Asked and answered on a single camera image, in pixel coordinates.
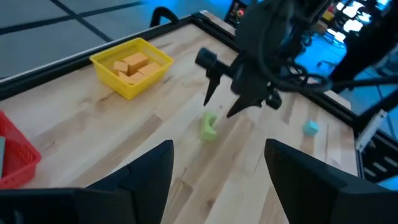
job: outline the orange block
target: orange block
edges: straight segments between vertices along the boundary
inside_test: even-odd
[[[153,75],[160,68],[161,68],[161,66],[158,63],[152,62],[152,63],[148,64],[147,66],[140,68],[138,70],[138,72],[143,75]]]
[[[137,83],[137,82],[143,80],[144,78],[145,78],[145,76],[139,72],[136,72],[135,74],[130,76],[130,79],[133,80],[134,83]]]
[[[119,78],[124,81],[127,84],[134,84],[134,80],[131,79],[130,77],[128,77],[126,74],[124,74],[123,72],[118,72]]]
[[[126,62],[115,61],[113,63],[113,69],[119,72],[123,72],[124,74],[127,74],[129,72],[129,65]]]
[[[143,53],[135,53],[123,59],[129,65],[129,75],[133,75],[141,67],[148,64],[148,57]]]

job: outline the black metal frame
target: black metal frame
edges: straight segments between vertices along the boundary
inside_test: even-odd
[[[170,24],[153,27],[149,30],[145,30],[144,32],[115,40],[106,45],[99,46],[65,60],[55,62],[46,67],[25,73],[19,77],[15,77],[3,82],[0,81],[0,100],[4,100],[18,93],[29,90],[35,86],[66,75],[74,70],[78,70],[79,68],[90,65],[91,62],[89,60],[89,56],[102,50],[121,44],[125,41],[135,39],[137,37],[151,40],[188,24],[197,26],[207,34],[216,38],[221,43],[227,45],[229,48],[239,52],[238,47],[234,44],[234,36],[232,34],[216,25],[208,17],[198,12],[192,14],[191,16],[180,19],[178,22],[172,22]],[[304,94],[304,96],[322,107],[327,112],[331,113],[333,116],[336,116],[338,119],[342,120],[342,122],[353,127],[355,135],[361,131],[358,121],[363,121],[359,120],[358,118],[362,117],[358,117],[352,111],[337,103],[335,100],[332,100],[325,94],[311,93]],[[357,152],[356,157],[358,176],[360,178],[368,179],[371,182],[379,182],[398,174],[398,167],[389,164],[385,160],[385,156],[387,156],[394,161],[398,161],[398,142],[383,131],[378,131],[373,137],[373,141],[376,145],[376,149],[367,149],[365,150],[365,153],[362,154]],[[377,170],[376,167],[373,166],[374,162],[384,166],[387,169],[387,172]],[[375,173],[376,176],[372,176],[368,172],[364,172],[363,168],[371,170],[371,172]]]

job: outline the green block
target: green block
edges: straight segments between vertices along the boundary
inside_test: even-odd
[[[0,178],[2,177],[2,165],[4,162],[4,151],[6,150],[6,138],[0,136]]]
[[[201,139],[204,141],[215,141],[217,132],[213,129],[213,124],[217,119],[217,115],[206,112],[201,119]]]

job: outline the wooden tabletop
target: wooden tabletop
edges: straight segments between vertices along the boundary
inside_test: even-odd
[[[230,64],[236,52],[227,46],[194,25],[151,42],[175,63],[161,82],[131,101],[102,84],[89,66],[2,102],[1,109],[42,155],[36,178],[25,188],[85,187],[173,139],[163,223],[286,223],[264,160],[267,138],[356,175],[351,128],[299,94],[281,93],[277,111],[249,108],[226,119],[236,96],[231,80],[222,78],[203,107],[208,80],[195,57],[206,47]],[[326,94],[350,107],[333,92]],[[213,143],[199,138],[205,111],[218,115]],[[320,127],[314,138],[303,135],[308,119]]]

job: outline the foam block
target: foam block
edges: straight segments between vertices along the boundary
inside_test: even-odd
[[[124,74],[123,72],[118,72],[118,76],[119,76],[119,78],[120,78],[122,81],[124,81],[125,83],[130,84],[130,85],[134,84],[134,80],[131,79],[130,77],[128,77],[128,76],[127,76],[126,74]]]
[[[5,151],[6,151],[6,138],[0,136],[0,178],[2,177],[2,167],[4,162]]]
[[[129,65],[126,62],[113,62],[113,69],[126,75],[129,73]]]
[[[318,124],[315,121],[307,121],[304,124],[303,131],[304,131],[304,134],[306,134],[307,136],[314,136],[319,131]]]
[[[215,141],[217,132],[213,129],[213,124],[217,119],[217,115],[206,112],[201,119],[201,139],[204,141]]]
[[[145,67],[140,68],[138,70],[138,72],[143,75],[152,75],[156,71],[158,71],[160,68],[161,68],[161,66],[158,63],[152,62],[152,63],[146,65]]]
[[[135,74],[140,68],[148,64],[148,57],[143,53],[135,53],[123,59],[129,65],[129,75]]]
[[[135,74],[130,76],[130,79],[134,82],[137,83],[141,80],[143,80],[145,78],[145,76],[139,72],[136,72]]]

